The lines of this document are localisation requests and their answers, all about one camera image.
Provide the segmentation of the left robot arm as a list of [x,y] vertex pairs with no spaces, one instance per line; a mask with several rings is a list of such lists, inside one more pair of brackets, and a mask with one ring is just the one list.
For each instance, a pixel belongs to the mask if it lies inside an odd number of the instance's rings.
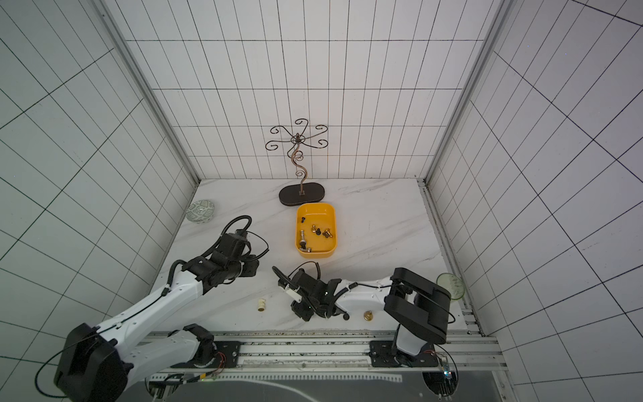
[[251,251],[248,229],[223,231],[203,254],[177,260],[167,282],[123,313],[90,326],[82,323],[55,354],[53,383],[60,398],[71,401],[115,401],[130,386],[175,365],[205,370],[211,375],[229,359],[211,331],[184,323],[167,338],[144,338],[181,308],[210,290],[239,277],[256,274],[260,257]]

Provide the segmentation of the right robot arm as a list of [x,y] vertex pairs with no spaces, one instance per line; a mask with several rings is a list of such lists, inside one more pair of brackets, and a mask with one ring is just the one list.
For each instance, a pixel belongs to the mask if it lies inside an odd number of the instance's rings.
[[368,356],[375,368],[442,368],[447,363],[435,351],[446,344],[448,326],[456,321],[450,312],[451,294],[433,281],[403,267],[376,281],[323,281],[321,269],[310,276],[298,267],[289,276],[272,271],[278,286],[291,296],[291,310],[308,322],[313,316],[341,317],[348,321],[366,313],[384,312],[398,323],[394,339],[372,341]]

